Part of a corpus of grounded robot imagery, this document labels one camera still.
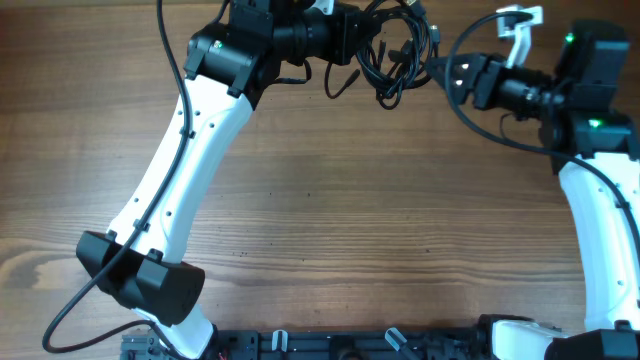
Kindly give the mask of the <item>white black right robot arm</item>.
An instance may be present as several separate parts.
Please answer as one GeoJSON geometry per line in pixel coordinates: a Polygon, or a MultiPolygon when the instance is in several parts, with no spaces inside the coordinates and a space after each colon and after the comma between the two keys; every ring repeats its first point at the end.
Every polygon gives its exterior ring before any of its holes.
{"type": "Polygon", "coordinates": [[[585,330],[569,335],[529,319],[484,316],[478,353],[488,359],[635,359],[639,355],[639,136],[613,110],[630,43],[622,27],[575,21],[552,75],[524,67],[531,14],[493,15],[511,54],[460,54],[429,61],[454,111],[502,108],[540,122],[537,154],[548,156],[574,219],[584,272],[585,330]]]}

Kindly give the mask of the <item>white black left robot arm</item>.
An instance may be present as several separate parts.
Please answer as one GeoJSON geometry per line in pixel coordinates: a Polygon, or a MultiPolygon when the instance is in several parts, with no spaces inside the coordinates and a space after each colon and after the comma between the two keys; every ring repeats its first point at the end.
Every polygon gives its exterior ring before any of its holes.
{"type": "Polygon", "coordinates": [[[173,357],[198,359],[215,336],[198,305],[205,274],[184,255],[227,148],[283,63],[346,65],[379,31],[352,5],[237,1],[227,23],[191,37],[181,95],[141,183],[107,231],[83,233],[76,248],[98,288],[147,320],[173,357]]]}

